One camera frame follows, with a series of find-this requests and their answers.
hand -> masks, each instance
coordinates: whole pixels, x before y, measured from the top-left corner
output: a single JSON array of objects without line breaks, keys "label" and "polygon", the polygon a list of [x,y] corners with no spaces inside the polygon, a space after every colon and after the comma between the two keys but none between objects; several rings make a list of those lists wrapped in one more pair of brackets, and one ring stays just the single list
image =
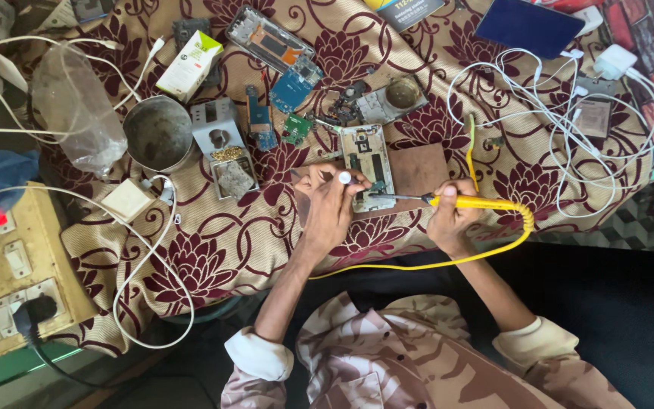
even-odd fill
[{"label": "hand", "polygon": [[476,249],[466,236],[466,229],[483,214],[483,209],[456,208],[458,194],[478,196],[473,180],[445,181],[433,192],[441,196],[428,221],[428,237],[454,260],[473,256]]},{"label": "hand", "polygon": [[[337,175],[345,171],[356,177],[359,183],[351,186],[340,183]],[[352,198],[371,186],[372,183],[361,172],[338,170],[331,163],[310,166],[310,173],[294,186],[312,200],[298,246],[303,245],[303,250],[313,256],[316,263],[344,241],[352,222]]]}]

wooden board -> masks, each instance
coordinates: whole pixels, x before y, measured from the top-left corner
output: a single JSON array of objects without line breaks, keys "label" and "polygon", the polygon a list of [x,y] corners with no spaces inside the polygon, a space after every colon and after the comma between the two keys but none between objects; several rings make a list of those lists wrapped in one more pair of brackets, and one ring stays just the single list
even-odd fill
[{"label": "wooden board", "polygon": [[[31,186],[41,183],[29,182]],[[57,282],[64,313],[39,326],[42,338],[93,318],[95,303],[85,293],[80,280],[70,266],[70,258],[59,239],[59,221],[47,190],[25,190],[12,208],[17,227],[0,234],[0,298],[30,288],[46,279]],[[32,273],[15,279],[4,256],[5,245],[22,240],[32,267]],[[22,335],[0,340],[0,356],[25,345]]]},{"label": "wooden board", "polygon": [[[441,144],[416,146],[399,151],[389,150],[387,157],[390,161],[395,194],[420,196],[435,190],[442,182],[448,180],[448,165],[445,163]],[[334,164],[339,169],[344,169],[344,161],[336,161]],[[298,177],[290,172],[293,186],[302,179],[302,176],[309,173],[309,167],[297,167],[294,172]],[[294,198],[296,199],[296,211],[299,214],[299,224],[304,227],[307,215],[310,213],[310,198],[298,191],[294,192]],[[355,213],[353,221],[393,215],[428,206],[421,200],[397,200],[395,207],[391,209]]]}]

white charging cable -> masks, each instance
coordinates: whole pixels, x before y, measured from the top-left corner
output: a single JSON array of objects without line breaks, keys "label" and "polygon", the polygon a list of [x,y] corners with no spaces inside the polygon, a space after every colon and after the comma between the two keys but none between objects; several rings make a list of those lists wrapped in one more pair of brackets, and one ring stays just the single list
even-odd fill
[{"label": "white charging cable", "polygon": [[[516,81],[514,81],[510,76],[508,76],[505,73],[505,59],[508,54],[511,52],[524,52],[527,55],[531,55],[537,60],[538,67],[535,72],[535,76],[533,78],[532,85],[528,87],[524,87],[520,84],[518,84]],[[634,112],[638,118],[640,118],[640,121],[645,125],[649,126],[649,124],[645,121],[644,116],[632,105],[626,103],[625,101],[620,100],[619,98],[615,98],[613,96],[609,95],[604,95],[604,94],[591,94],[587,95],[586,89],[576,86],[576,78],[578,75],[579,71],[579,66],[578,66],[578,59],[579,57],[582,56],[582,51],[579,50],[571,50],[568,52],[562,52],[562,56],[569,57],[570,60],[565,62],[558,70],[555,72],[553,75],[550,76],[549,79],[538,82],[540,78],[540,70],[541,70],[541,59],[539,59],[536,55],[531,53],[530,51],[523,50],[523,49],[510,49],[503,51],[496,57],[496,64],[492,64],[490,62],[475,62],[465,69],[461,70],[450,82],[450,87],[448,89],[448,94],[446,96],[446,105],[448,107],[448,113],[451,116],[451,118],[458,124],[463,125],[463,122],[458,119],[454,114],[453,111],[450,109],[450,93],[454,89],[456,81],[458,81],[463,74],[468,71],[469,69],[476,67],[476,66],[490,66],[492,69],[497,70],[501,74],[501,78],[504,79],[506,84],[509,87],[509,90],[511,93],[519,100],[525,101],[529,106],[533,106],[537,109],[529,109],[526,111],[521,111],[521,112],[514,112],[511,114],[507,114],[505,116],[502,116],[500,118],[494,119],[492,121],[484,122],[482,124],[477,124],[476,126],[489,126],[492,125],[496,122],[503,121],[504,119],[517,116],[517,115],[523,115],[523,114],[544,114],[552,123],[554,126],[551,133],[550,133],[550,138],[549,138],[549,152],[551,158],[554,160],[554,162],[557,164],[557,167],[562,171],[562,179],[559,182],[559,185],[561,186],[567,178],[573,179],[579,183],[588,183],[590,185],[602,188],[602,189],[611,189],[612,194],[610,196],[610,199],[605,203],[604,206],[602,206],[599,210],[595,212],[591,212],[589,214],[584,214],[584,215],[569,215],[568,213],[564,212],[560,206],[560,200],[559,200],[559,195],[557,195],[556,198],[556,204],[557,204],[557,210],[559,213],[564,215],[565,217],[572,218],[572,219],[577,219],[577,218],[583,218],[583,217],[589,217],[592,215],[598,215],[607,207],[609,207],[615,198],[615,195],[617,193],[617,190],[625,190],[625,189],[634,189],[637,188],[646,181],[641,181],[638,183],[635,183],[633,185],[629,186],[618,186],[616,178],[620,177],[625,169],[630,166],[632,163],[634,163],[637,159],[639,159],[641,156],[649,154],[653,149],[654,149],[654,144],[652,144],[652,135],[654,135],[654,121],[652,123],[652,126],[649,128],[650,132],[648,135],[648,138],[645,140],[643,144],[637,149],[636,152],[629,154],[629,155],[618,155],[618,156],[609,156],[604,153],[601,153],[597,148],[594,147],[592,142],[584,135],[576,125],[573,123],[573,119],[569,118],[569,114],[575,111],[575,108],[583,101],[585,101],[587,98],[605,98],[609,100],[613,100],[616,103],[619,103],[621,105],[624,105],[627,107],[629,110]],[[541,86],[542,84],[545,84],[547,81],[549,81],[551,78],[554,78],[555,76],[558,75],[559,71],[564,69],[568,63],[574,61],[575,64],[575,69],[574,69],[574,76],[573,76],[573,84],[572,84],[572,92],[570,93],[570,98],[565,101],[564,103],[561,103],[557,106],[552,106],[552,107],[547,107],[544,102],[540,99],[537,87]],[[632,68],[628,69],[626,71],[626,74],[629,78],[634,79],[640,83],[640,85],[648,90],[648,93],[652,97],[654,101],[654,91],[650,89],[649,87],[654,89],[654,84],[644,76],[642,76],[637,70],[634,70]],[[522,95],[517,94],[517,89],[521,91]],[[581,98],[578,98],[577,101],[572,105],[571,100],[574,96],[579,95]],[[564,106],[565,104],[568,105],[568,109],[566,111],[566,114],[564,115],[559,115],[552,110]],[[567,161],[566,164],[561,164],[561,162],[558,160],[556,155],[554,154],[554,146],[553,146],[553,140],[554,140],[554,135],[557,131],[561,131],[562,135],[565,138],[565,150],[566,150],[566,155],[567,155]],[[601,178],[595,178],[595,179],[590,179],[582,175],[578,169],[574,166],[572,163],[572,153],[571,153],[571,148],[569,146],[569,140],[573,140],[579,148],[582,148],[586,152],[588,152],[592,157],[596,159],[596,161],[600,164],[600,166],[604,169],[604,172],[607,173],[606,176],[601,177]],[[606,163],[606,160],[618,160],[618,159],[625,159],[626,163],[622,166],[619,167],[617,170],[612,170],[609,165]],[[611,181],[611,186],[608,186],[604,183],[599,183],[600,181],[606,181],[607,179],[610,179]]]},{"label": "white charging cable", "polygon": [[[9,42],[17,42],[17,41],[22,41],[22,40],[42,40],[45,42],[49,42],[51,44],[56,44],[59,45],[59,42],[53,40],[53,39],[48,39],[47,37],[42,37],[42,36],[18,36],[18,37],[12,37],[9,39],[3,39],[0,40],[0,44],[5,44]],[[76,44],[79,42],[92,42],[92,43],[97,43],[97,44],[102,44],[103,46],[111,49],[111,50],[122,50],[123,45],[119,44],[114,41],[110,40],[98,40],[98,39],[72,39],[72,40],[67,40],[66,41],[68,44]],[[104,58],[99,58],[99,57],[93,57],[91,55],[85,54],[85,56],[94,61],[100,61],[108,64],[110,67],[112,67],[120,76],[120,79],[122,80],[123,84],[125,87],[130,91],[130,93],[120,102],[118,105],[114,107],[114,109],[120,108],[125,102],[127,102],[132,96],[135,96],[137,100],[141,100],[140,95],[135,92],[135,89],[137,89],[140,86],[140,82],[143,79],[143,76],[145,75],[145,71],[148,68],[148,65],[150,64],[150,61],[153,59],[153,57],[156,55],[156,52],[158,52],[161,48],[163,48],[163,45],[165,45],[165,41],[163,41],[163,37],[160,37],[159,39],[156,40],[156,42],[153,44],[153,48],[151,49],[150,53],[148,54],[148,59],[145,61],[145,64],[143,65],[143,70],[140,73],[140,77],[138,78],[137,83],[135,84],[135,87],[130,87],[128,85],[128,82],[125,80],[125,76],[123,73],[118,69],[115,64],[113,64],[110,61],[105,60]],[[81,133],[84,130],[79,130],[79,131],[68,131],[68,132],[58,132],[58,131],[49,131],[49,130],[28,130],[24,128],[24,126],[21,124],[19,119],[17,118],[16,115],[14,115],[13,109],[9,106],[9,104],[5,101],[4,97],[0,93],[0,101],[2,105],[5,107],[5,109],[9,112],[9,115],[12,116],[12,119],[14,120],[14,123],[17,124],[17,126],[20,127],[20,129],[1,129],[0,132],[5,132],[5,133],[26,133],[30,136],[32,136],[34,139],[38,140],[39,142],[43,144],[51,144],[51,145],[56,145],[61,142],[63,142],[69,135]],[[36,135],[57,135],[57,136],[62,136],[59,140],[47,140],[43,139],[41,137],[38,137]]]},{"label": "white charging cable", "polygon": [[[116,215],[114,212],[111,212],[106,207],[102,206],[100,203],[97,203],[96,201],[91,200],[90,198],[85,197],[85,196],[83,196],[81,194],[77,194],[77,193],[74,193],[72,191],[65,190],[65,189],[53,188],[53,187],[50,187],[50,186],[13,186],[13,187],[5,188],[5,189],[0,189],[0,193],[5,192],[5,191],[9,191],[9,190],[18,190],[18,189],[54,190],[54,191],[60,191],[60,192],[63,192],[63,193],[67,193],[67,194],[70,194],[72,196],[77,197],[78,199],[82,199],[82,200],[85,200],[85,201],[87,201],[87,202],[89,202],[91,204],[94,204],[98,208],[104,210],[104,212],[106,214],[108,214],[110,217],[115,219],[115,221],[117,221],[120,224],[122,224],[123,226],[125,226],[128,230],[130,230],[132,232],[132,234],[134,234],[138,239],[140,239],[140,241],[143,242],[143,244],[148,248],[149,251],[141,259],[140,263],[135,266],[135,269],[133,269],[133,272],[128,277],[125,278],[125,281],[123,281],[122,286],[120,286],[120,288],[118,289],[118,292],[115,294],[115,299],[113,300],[113,318],[114,318],[115,323],[117,324],[118,328],[120,328],[123,335],[126,336],[128,339],[132,340],[133,342],[137,343],[138,345],[141,345],[141,347],[151,348],[151,349],[162,349],[162,348],[169,348],[169,347],[174,346],[175,344],[180,342],[182,339],[184,339],[186,337],[186,335],[188,335],[188,332],[190,332],[191,328],[193,327],[193,322],[195,321],[195,309],[194,309],[194,306],[193,306],[193,299],[191,297],[190,291],[186,287],[185,283],[178,277],[178,274],[173,269],[173,267],[171,267],[171,265],[163,258],[163,256],[161,256],[156,251],[156,248],[160,245],[160,243],[166,237],[166,234],[168,234],[168,229],[173,224],[173,219],[174,219],[174,217],[176,215],[177,200],[176,200],[176,186],[173,184],[173,182],[171,181],[171,179],[168,176],[166,176],[166,175],[155,175],[152,180],[154,180],[154,179],[163,179],[166,182],[170,183],[170,185],[173,187],[173,207],[171,208],[171,215],[168,218],[168,223],[166,224],[166,227],[163,230],[163,233],[160,235],[160,237],[158,238],[158,241],[156,241],[155,245],[150,245],[150,242],[148,242],[148,240],[146,240],[145,237],[141,236],[141,234],[138,233],[135,230],[135,228],[130,226],[130,224],[128,224],[120,216]],[[142,342],[140,340],[137,340],[135,337],[130,335],[125,330],[125,328],[123,328],[123,325],[120,322],[120,319],[118,319],[118,302],[120,300],[120,296],[123,293],[123,289],[125,288],[125,286],[128,283],[130,283],[130,280],[135,276],[135,274],[138,273],[138,271],[140,270],[140,267],[145,263],[145,261],[150,259],[150,256],[156,256],[156,258],[158,258],[159,261],[161,263],[163,263],[163,265],[165,265],[166,269],[168,270],[168,273],[173,275],[174,279],[176,280],[176,283],[178,283],[178,285],[185,292],[186,299],[188,300],[188,306],[190,308],[190,321],[188,323],[188,327],[186,328],[186,331],[177,340],[174,340],[173,342],[167,343],[165,345],[150,345],[149,343],[144,343],[144,342]]]}]

person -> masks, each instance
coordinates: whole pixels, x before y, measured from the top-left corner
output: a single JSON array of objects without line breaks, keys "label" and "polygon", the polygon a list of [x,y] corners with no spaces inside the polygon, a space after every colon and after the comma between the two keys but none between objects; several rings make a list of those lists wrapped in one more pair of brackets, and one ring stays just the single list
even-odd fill
[{"label": "person", "polygon": [[[313,268],[347,236],[352,198],[371,186],[354,170],[359,183],[343,185],[337,172],[332,164],[313,165],[295,186],[311,199],[304,233],[254,326],[225,344],[234,371],[222,409],[285,407],[283,382],[294,355],[282,342],[295,305]],[[476,254],[465,232],[481,209],[456,208],[457,194],[477,194],[473,182],[446,181],[434,193],[441,201],[428,237],[454,260]],[[311,375],[310,407],[633,407],[579,358],[577,337],[529,311],[486,259],[458,268],[494,316],[501,333],[493,345],[510,372],[471,348],[450,298],[415,295],[360,313],[345,292],[314,311],[297,337],[296,353]]]}]

phone screen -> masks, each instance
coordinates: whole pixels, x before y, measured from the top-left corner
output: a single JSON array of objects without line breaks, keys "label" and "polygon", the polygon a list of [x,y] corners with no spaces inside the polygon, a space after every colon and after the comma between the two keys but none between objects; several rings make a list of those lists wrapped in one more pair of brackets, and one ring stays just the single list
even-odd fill
[{"label": "phone screen", "polygon": [[494,0],[476,35],[554,60],[584,28],[584,20],[525,0]]}]

